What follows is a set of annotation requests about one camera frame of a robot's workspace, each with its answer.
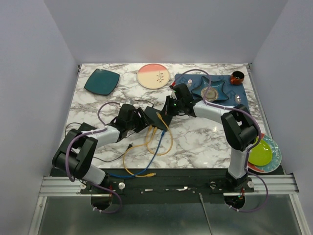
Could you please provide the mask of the black network switch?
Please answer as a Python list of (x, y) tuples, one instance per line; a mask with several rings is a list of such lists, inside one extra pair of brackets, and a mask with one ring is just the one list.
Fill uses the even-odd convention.
[(166, 125), (169, 127), (173, 118), (172, 116), (161, 114), (160, 110), (149, 106), (146, 107), (144, 113), (149, 118), (149, 125), (162, 131), (167, 130)]

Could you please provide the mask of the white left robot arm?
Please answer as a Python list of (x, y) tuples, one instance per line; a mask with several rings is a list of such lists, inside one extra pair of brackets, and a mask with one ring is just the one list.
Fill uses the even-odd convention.
[(104, 193), (109, 182), (105, 179), (106, 173), (92, 165), (96, 149), (119, 142), (129, 131), (138, 133), (150, 124), (152, 119), (141, 108), (123, 104), (118, 116), (102, 129), (70, 130), (55, 153), (52, 164), (65, 171), (72, 182), (75, 179), (89, 181), (97, 193)]

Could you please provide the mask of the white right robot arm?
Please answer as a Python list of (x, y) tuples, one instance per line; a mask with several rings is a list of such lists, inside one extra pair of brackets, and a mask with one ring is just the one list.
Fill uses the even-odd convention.
[(245, 105), (223, 106), (202, 99), (194, 99), (187, 85), (171, 85), (172, 94), (166, 97), (162, 113), (179, 114), (195, 118), (206, 118), (223, 126), (228, 144), (231, 146), (231, 162), (227, 170), (225, 187), (235, 192), (243, 186), (247, 176), (249, 154), (261, 139), (261, 130)]

